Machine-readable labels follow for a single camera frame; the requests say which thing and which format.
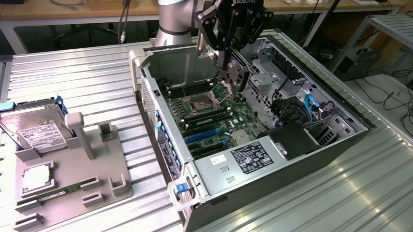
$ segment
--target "motherboard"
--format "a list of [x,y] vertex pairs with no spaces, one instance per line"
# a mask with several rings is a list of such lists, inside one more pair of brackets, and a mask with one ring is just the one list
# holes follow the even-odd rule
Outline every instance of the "motherboard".
[[259,112],[220,79],[167,87],[164,98],[195,159],[252,141],[267,129],[256,118]]

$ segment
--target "ram module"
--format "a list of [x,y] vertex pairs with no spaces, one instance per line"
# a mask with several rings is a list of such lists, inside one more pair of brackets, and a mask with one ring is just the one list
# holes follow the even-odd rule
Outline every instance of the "ram module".
[[204,126],[207,124],[212,124],[215,122],[219,122],[221,120],[225,120],[228,118],[231,118],[232,116],[232,111],[224,111],[221,113],[213,114],[211,116],[205,116],[197,119],[191,119],[188,121],[185,121],[185,130],[189,130],[192,128]]

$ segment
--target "slotted metal surface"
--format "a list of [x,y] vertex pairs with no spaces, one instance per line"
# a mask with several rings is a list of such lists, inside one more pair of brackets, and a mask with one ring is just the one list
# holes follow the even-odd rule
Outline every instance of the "slotted metal surface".
[[374,15],[368,23],[413,49],[413,17],[406,14]]
[[[376,118],[372,109],[364,107],[358,97],[352,97],[346,86],[291,40],[283,34],[271,34],[374,122],[376,129],[326,168],[199,231],[413,230],[411,141],[402,131],[392,128],[390,122]],[[110,121],[120,131],[133,183],[134,195],[129,199],[45,231],[181,231],[140,113],[132,102],[128,62],[125,57],[117,59],[134,46],[149,44],[14,57],[7,98],[32,101],[58,93],[69,112],[84,113],[85,130],[96,128],[100,121]],[[98,57],[97,62],[93,62],[94,56]],[[12,146],[7,137],[1,136],[0,141],[0,231],[9,231],[16,214],[9,198],[14,157],[9,151]]]
[[[44,231],[181,231],[179,215],[165,192],[165,182],[133,99],[128,51],[149,47],[133,43],[14,56],[6,98],[33,101],[58,94],[68,112],[81,112],[85,130],[110,122],[118,129],[133,196]],[[13,231],[13,143],[1,136],[0,231]]]

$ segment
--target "hard drive label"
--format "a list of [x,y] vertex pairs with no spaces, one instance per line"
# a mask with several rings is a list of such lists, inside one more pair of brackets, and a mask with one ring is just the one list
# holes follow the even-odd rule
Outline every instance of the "hard drive label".
[[36,150],[65,143],[54,123],[17,131]]
[[273,163],[259,142],[232,150],[231,153],[244,174]]

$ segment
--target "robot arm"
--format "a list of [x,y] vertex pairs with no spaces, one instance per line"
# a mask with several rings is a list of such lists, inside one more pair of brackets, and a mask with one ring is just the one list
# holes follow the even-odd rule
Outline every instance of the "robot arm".
[[[205,10],[204,3],[211,3]],[[159,0],[159,10],[155,46],[189,43],[189,27],[197,27],[197,50],[204,43],[208,45],[216,68],[225,73],[235,91],[241,91],[248,68],[236,51],[255,42],[273,15],[263,7],[263,0]]]
[[231,47],[240,50],[252,44],[269,21],[272,12],[263,0],[213,0],[212,5],[192,15],[195,26],[212,50],[217,51],[216,66],[225,70]]

